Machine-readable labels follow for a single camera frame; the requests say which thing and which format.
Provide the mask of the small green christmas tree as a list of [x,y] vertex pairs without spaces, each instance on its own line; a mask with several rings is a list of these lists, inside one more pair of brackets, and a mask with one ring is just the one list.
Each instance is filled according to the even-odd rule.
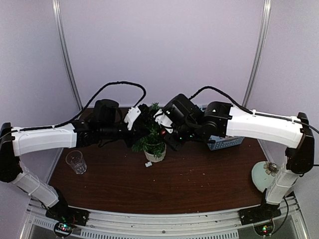
[[142,114],[141,126],[150,130],[150,134],[139,139],[132,147],[133,152],[146,150],[146,144],[164,143],[160,136],[160,126],[155,122],[154,115],[160,110],[158,103],[152,103],[149,110]]

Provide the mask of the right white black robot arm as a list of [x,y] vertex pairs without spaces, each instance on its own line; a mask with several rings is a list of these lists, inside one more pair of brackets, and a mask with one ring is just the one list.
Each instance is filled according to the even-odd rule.
[[245,111],[229,103],[211,102],[205,111],[189,99],[171,100],[155,117],[166,144],[178,151],[187,141],[208,142],[213,136],[242,136],[285,145],[286,165],[263,192],[259,206],[240,210],[243,218],[265,220],[278,210],[283,197],[300,175],[314,166],[315,139],[306,114],[282,117]]

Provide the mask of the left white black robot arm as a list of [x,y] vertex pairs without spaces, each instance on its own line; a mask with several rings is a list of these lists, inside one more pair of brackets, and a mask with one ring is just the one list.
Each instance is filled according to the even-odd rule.
[[72,216],[62,193],[40,180],[20,161],[23,154],[55,148],[84,148],[93,144],[123,140],[127,147],[149,134],[143,125],[149,109],[142,104],[121,115],[119,104],[113,100],[98,100],[93,112],[84,119],[75,118],[63,126],[12,127],[6,122],[0,130],[0,180],[12,183],[37,198],[61,221]]

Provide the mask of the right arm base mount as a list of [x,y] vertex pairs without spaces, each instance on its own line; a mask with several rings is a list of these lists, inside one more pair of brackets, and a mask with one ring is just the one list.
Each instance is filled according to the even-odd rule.
[[279,209],[262,209],[260,206],[241,209],[238,211],[241,225],[253,225],[257,235],[266,237],[275,231],[273,219],[281,216]]

